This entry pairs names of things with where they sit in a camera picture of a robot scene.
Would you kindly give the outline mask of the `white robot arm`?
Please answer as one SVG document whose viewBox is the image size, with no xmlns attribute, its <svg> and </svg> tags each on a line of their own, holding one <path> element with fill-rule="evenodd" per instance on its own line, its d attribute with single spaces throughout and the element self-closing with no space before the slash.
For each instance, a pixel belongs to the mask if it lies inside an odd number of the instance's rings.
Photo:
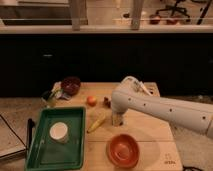
<svg viewBox="0 0 213 171">
<path fill-rule="evenodd" d="M 112 91 L 111 109 L 120 116 L 128 109 L 139 111 L 213 139 L 213 105 L 153 96 L 133 76 L 125 77 Z"/>
</svg>

